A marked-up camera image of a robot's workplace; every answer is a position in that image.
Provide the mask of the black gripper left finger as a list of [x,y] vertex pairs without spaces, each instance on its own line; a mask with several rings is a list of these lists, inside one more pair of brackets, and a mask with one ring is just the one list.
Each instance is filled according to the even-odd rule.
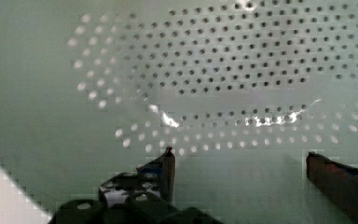
[[115,175],[99,187],[99,201],[108,207],[124,203],[133,194],[149,192],[170,203],[175,181],[175,156],[172,147],[134,172]]

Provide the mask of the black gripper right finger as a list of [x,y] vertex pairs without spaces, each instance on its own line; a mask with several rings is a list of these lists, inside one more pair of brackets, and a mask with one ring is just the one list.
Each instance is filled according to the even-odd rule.
[[354,224],[358,224],[358,168],[310,152],[307,179]]

